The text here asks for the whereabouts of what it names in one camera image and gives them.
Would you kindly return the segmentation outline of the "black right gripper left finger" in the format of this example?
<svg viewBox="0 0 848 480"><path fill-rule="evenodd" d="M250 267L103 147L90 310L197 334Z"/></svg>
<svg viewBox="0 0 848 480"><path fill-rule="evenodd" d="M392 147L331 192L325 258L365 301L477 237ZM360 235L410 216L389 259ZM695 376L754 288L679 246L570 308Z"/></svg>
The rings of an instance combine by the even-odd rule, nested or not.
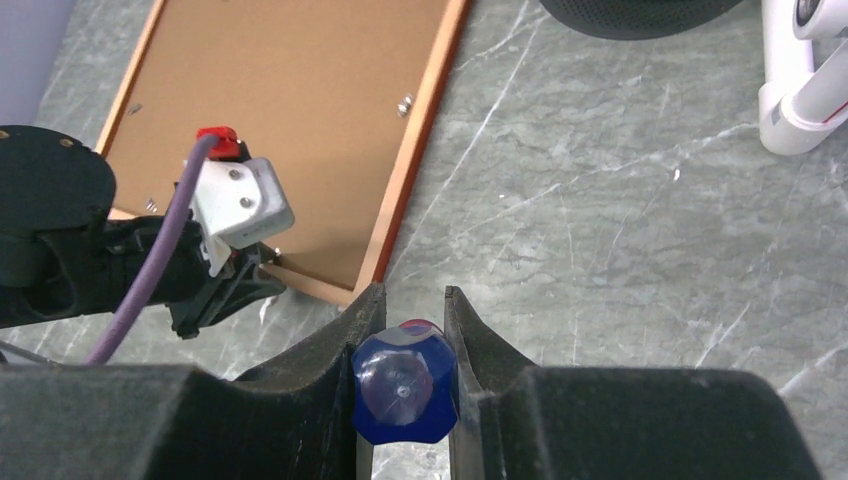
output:
<svg viewBox="0 0 848 480"><path fill-rule="evenodd" d="M5 479L367 479L352 354L386 324L367 287L233 381L190 365L5 365Z"/></svg>

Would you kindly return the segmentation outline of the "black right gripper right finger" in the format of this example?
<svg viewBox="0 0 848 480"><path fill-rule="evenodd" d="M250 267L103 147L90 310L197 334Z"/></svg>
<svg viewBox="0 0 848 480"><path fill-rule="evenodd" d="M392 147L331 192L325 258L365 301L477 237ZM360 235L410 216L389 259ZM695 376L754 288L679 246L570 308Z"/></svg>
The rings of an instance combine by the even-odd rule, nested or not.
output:
<svg viewBox="0 0 848 480"><path fill-rule="evenodd" d="M540 366L445 292L458 358L455 479L817 479L761 377L693 368Z"/></svg>

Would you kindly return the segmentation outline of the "blue red screwdriver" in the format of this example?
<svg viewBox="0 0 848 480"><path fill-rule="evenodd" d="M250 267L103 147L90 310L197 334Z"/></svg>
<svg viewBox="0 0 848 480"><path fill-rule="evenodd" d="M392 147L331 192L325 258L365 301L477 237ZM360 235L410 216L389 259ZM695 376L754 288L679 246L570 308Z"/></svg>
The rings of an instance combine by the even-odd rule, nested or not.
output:
<svg viewBox="0 0 848 480"><path fill-rule="evenodd" d="M434 323L411 319L369 336L351 366L352 422L370 444L435 444L456 425L457 356Z"/></svg>

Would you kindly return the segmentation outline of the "orange wooden picture frame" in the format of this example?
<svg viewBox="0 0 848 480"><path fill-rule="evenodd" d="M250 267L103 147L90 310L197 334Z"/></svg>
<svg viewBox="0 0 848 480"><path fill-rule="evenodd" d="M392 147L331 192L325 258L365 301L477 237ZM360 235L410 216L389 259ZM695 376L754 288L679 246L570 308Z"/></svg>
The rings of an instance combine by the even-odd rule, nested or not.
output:
<svg viewBox="0 0 848 480"><path fill-rule="evenodd" d="M156 2L97 144L116 208L166 206L196 132L230 127L271 161L294 210L269 240L283 256L274 274L348 305L384 277L469 9Z"/></svg>

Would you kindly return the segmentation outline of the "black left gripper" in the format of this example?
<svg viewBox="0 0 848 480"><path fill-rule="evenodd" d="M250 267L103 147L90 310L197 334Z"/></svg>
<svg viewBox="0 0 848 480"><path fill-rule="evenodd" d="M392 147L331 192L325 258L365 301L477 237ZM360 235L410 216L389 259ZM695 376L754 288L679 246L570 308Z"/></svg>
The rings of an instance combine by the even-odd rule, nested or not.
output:
<svg viewBox="0 0 848 480"><path fill-rule="evenodd" d="M106 160L60 132L1 128L1 325L12 328L114 312L150 254L164 220L112 220L116 180ZM281 266L264 243L234 250L192 299L171 303L183 340L284 283L263 266Z"/></svg>

